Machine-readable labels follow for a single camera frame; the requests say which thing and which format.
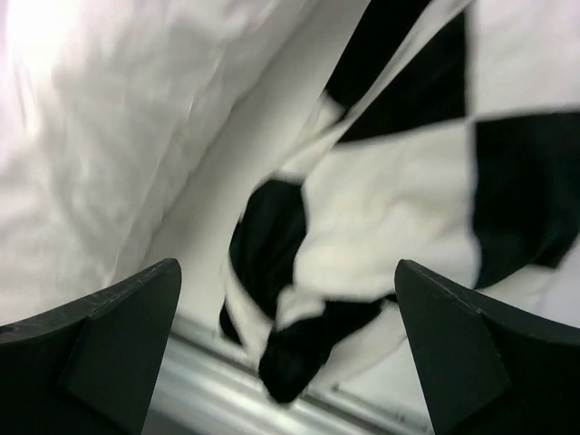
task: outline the bed sheet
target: bed sheet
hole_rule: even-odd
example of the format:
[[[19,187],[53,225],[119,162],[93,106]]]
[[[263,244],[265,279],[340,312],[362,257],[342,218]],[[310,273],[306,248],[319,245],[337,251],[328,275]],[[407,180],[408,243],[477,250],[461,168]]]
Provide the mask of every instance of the bed sheet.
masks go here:
[[[314,3],[1,2],[0,324],[136,272],[232,106]]]

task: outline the metal track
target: metal track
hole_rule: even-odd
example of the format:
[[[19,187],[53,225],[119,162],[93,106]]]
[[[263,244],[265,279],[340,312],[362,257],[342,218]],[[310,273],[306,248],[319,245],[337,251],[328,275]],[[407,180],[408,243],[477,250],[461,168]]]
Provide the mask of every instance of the metal track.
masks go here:
[[[425,435],[428,422],[391,414],[341,391],[272,403],[249,360],[207,328],[177,318],[151,406],[207,435]]]

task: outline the black fabric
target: black fabric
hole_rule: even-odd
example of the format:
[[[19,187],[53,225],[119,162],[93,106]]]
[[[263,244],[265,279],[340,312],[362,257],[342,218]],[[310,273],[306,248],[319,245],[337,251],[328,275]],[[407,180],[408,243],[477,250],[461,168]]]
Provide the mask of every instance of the black fabric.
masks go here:
[[[473,231],[477,288],[520,268],[557,267],[580,229],[580,112],[481,121]]]
[[[466,51],[465,13],[461,13],[389,83],[339,143],[464,117]]]
[[[301,186],[270,179],[247,202],[229,257],[237,279],[270,319],[280,292],[293,283],[294,259],[306,236]]]
[[[279,403],[293,401],[326,364],[333,347],[375,319],[384,301],[327,301],[321,316],[273,331],[258,367],[270,396]]]
[[[240,346],[242,345],[242,340],[239,338],[237,329],[227,311],[226,304],[223,304],[221,311],[219,312],[219,327],[221,328],[222,333],[224,333],[226,338],[231,342],[239,344]]]
[[[344,49],[326,92],[347,111],[369,90],[430,0],[372,0]]]

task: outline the black and white checkered fabric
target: black and white checkered fabric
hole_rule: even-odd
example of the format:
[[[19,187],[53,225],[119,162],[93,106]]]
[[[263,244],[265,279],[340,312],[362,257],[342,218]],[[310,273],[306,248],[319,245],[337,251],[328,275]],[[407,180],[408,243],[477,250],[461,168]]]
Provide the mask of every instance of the black and white checkered fabric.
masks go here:
[[[373,0],[301,140],[221,315],[282,402],[401,343],[403,258],[533,309],[580,227],[580,2]]]

